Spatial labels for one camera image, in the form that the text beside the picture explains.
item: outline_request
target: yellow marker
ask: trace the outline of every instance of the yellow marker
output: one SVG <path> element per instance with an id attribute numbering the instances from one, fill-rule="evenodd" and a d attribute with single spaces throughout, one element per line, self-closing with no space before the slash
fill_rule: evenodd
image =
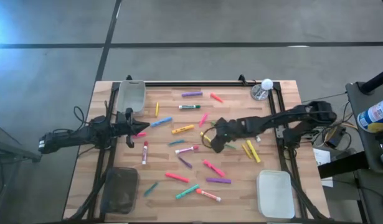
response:
<path id="1" fill-rule="evenodd" d="M 158 106 L 159 106 L 159 103 L 156 102 L 155 116 L 158 116 Z"/>
<path id="2" fill-rule="evenodd" d="M 204 139 L 206 139 L 206 140 L 209 141 L 209 142 L 211 141 L 210 138 L 209 138 L 208 136 L 206 136 L 206 135 L 204 135 Z"/>
<path id="3" fill-rule="evenodd" d="M 172 130 L 172 134 L 177 134 L 177 133 L 180 133 L 180 132 L 183 132 L 183 131 L 187 131 L 187 130 L 190 130 L 190 129 L 193 129 L 194 128 L 194 125 L 189 125 L 189 126 L 186 126 L 186 127 L 183 127 L 183 128 L 179 128 L 179 129 L 175 129 L 175 130 Z"/>
<path id="4" fill-rule="evenodd" d="M 247 144 L 248 144 L 248 146 L 249 146 L 249 148 L 250 148 L 254 158 L 256 159 L 256 162 L 260 162 L 258 154 L 256 153 L 255 148 L 253 148 L 253 145 L 252 145 L 251 141 L 247 140 Z"/>
<path id="5" fill-rule="evenodd" d="M 242 148 L 244 149 L 245 153 L 247 153 L 249 159 L 252 159 L 251 153 L 249 153 L 248 149 L 244 145 L 242 145 Z"/>

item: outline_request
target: wooden tabletop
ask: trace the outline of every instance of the wooden tabletop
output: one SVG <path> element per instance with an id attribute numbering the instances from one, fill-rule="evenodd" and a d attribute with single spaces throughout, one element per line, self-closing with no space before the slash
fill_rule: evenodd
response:
<path id="1" fill-rule="evenodd" d="M 280 81 L 285 108 L 290 109 L 301 104 L 298 87 L 295 81 Z M 105 114 L 104 100 L 109 100 L 112 82 L 97 82 L 90 104 L 88 119 Z M 203 96 L 183 98 L 181 93 L 203 91 Z M 220 103 L 209 97 L 210 93 L 220 96 Z M 159 114 L 155 117 L 156 103 L 159 102 Z M 201 105 L 199 110 L 179 110 L 179 105 Z M 208 114 L 207 121 L 200 128 L 198 123 L 204 113 Z M 147 136 L 134 139 L 135 148 L 128 148 L 125 138 L 119 138 L 114 166 L 133 167 L 139 172 L 139 187 L 136 206 L 127 215 L 107 214 L 108 222 L 264 222 L 269 221 L 258 211 L 256 179 L 262 170 L 280 170 L 277 145 L 273 129 L 260 135 L 262 141 L 257 143 L 251 138 L 252 144 L 261 158 L 260 163 L 251 160 L 241 147 L 245 140 L 239 139 L 229 144 L 237 149 L 225 149 L 216 154 L 212 149 L 201 144 L 200 132 L 205 131 L 210 121 L 220 117 L 227 120 L 247 116 L 270 115 L 268 100 L 255 101 L 250 97 L 250 87 L 147 87 L 144 115 L 135 119 L 155 122 L 172 116 L 171 122 L 157 127 L 145 129 Z M 171 130 L 193 124 L 194 129 L 181 134 L 172 134 Z M 214 131 L 207 134 L 211 139 Z M 168 146 L 169 142 L 177 139 L 186 140 L 183 144 Z M 141 165 L 143 143 L 147 140 L 147 164 Z M 198 145 L 197 152 L 187 152 L 182 157 L 190 162 L 192 169 L 187 168 L 176 156 L 176 149 Z M 82 146 L 80 151 L 90 148 Z M 301 177 L 302 188 L 321 213 L 329 216 L 326 199 L 321 186 L 319 173 L 310 144 L 302 144 L 296 157 Z M 83 154 L 76 163 L 69 197 L 65 207 L 64 218 L 75 213 L 90 193 L 95 175 L 98 151 L 91 150 Z M 206 177 L 219 177 L 215 172 L 202 164 L 204 159 L 225 172 L 225 178 L 231 179 L 231 184 L 206 182 Z M 172 172 L 190 179 L 184 183 L 165 177 L 166 172 Z M 144 192 L 155 182 L 158 186 L 148 196 Z M 195 192 L 176 199 L 175 196 L 189 187 L 199 184 L 202 190 L 222 198 L 216 202 Z M 294 204 L 296 216 L 299 208 L 295 193 Z M 98 216 L 100 196 L 98 198 L 96 216 Z"/>

